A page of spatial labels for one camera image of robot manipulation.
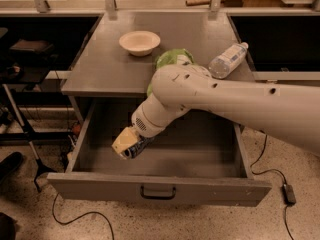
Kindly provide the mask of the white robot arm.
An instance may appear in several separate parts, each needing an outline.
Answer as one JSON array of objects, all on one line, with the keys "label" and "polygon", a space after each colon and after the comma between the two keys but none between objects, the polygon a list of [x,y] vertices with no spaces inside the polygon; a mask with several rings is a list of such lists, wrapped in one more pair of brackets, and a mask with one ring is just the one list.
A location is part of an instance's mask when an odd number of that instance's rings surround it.
[{"label": "white robot arm", "polygon": [[112,144],[125,159],[138,156],[175,119],[192,109],[216,114],[309,152],[320,152],[320,89],[312,86],[218,80],[197,65],[156,70],[152,92]]}]

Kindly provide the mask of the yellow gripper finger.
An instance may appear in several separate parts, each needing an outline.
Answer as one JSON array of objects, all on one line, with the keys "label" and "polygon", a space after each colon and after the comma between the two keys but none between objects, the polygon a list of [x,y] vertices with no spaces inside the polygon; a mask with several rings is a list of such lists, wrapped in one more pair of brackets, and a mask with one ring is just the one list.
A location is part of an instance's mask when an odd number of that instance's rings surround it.
[{"label": "yellow gripper finger", "polygon": [[112,144],[113,150],[123,158],[136,156],[136,144],[140,141],[139,133],[133,127],[126,127]]}]

